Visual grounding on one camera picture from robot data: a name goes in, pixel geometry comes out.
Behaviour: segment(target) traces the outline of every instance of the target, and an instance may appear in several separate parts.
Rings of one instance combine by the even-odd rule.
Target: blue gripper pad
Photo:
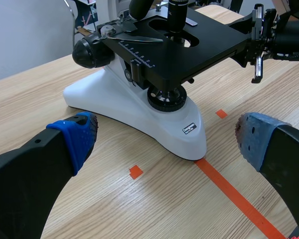
[[[236,124],[236,139],[243,157],[259,172],[275,128],[290,125],[260,113],[246,113]]]
[[[88,153],[93,149],[98,130],[98,122],[94,114],[81,112],[76,115],[86,116],[86,123],[80,125],[74,121],[58,120],[46,126],[46,128],[58,129],[63,133],[65,143],[71,156],[74,176],[82,168],[88,157]]]

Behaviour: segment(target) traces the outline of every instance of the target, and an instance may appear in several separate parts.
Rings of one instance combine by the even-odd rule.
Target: orange tape
[[[220,109],[219,111],[216,112],[216,114],[221,118],[225,118],[227,116],[227,113],[224,112],[222,109]]]
[[[195,161],[195,164],[268,239],[285,239],[284,235],[258,212],[206,159],[202,158]]]
[[[130,168],[130,176],[133,179],[137,179],[142,174],[143,174],[143,171],[141,171],[141,169],[137,165],[135,165],[134,167]]]

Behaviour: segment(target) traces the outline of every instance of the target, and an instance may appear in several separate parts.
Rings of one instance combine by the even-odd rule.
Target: wood grain
[[[219,6],[199,11],[222,23],[240,15]],[[251,84],[253,67],[227,59],[185,83],[205,121],[206,159],[284,235],[295,228],[286,205],[240,155],[238,117],[262,112],[299,128],[299,62],[268,60],[264,80]],[[77,113],[63,89],[97,71],[71,56],[0,81],[0,154],[19,147],[45,126]],[[228,116],[219,118],[215,112]],[[220,238],[265,236],[190,161],[181,160],[143,133],[98,116],[98,141],[79,174],[66,185],[43,239]],[[144,172],[129,176],[137,165]]]

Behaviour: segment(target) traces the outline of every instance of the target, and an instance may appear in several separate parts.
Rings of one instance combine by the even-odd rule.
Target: coarse focus knob
[[[110,64],[114,52],[99,39],[98,33],[90,34],[79,40],[72,52],[76,64],[85,68],[97,68]]]

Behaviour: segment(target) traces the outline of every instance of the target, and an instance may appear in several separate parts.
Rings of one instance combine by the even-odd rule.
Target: white microscope base
[[[181,158],[199,160],[206,153],[203,119],[189,97],[175,112],[157,111],[148,103],[147,89],[120,79],[110,67],[67,87],[63,95],[68,106],[128,124]]]

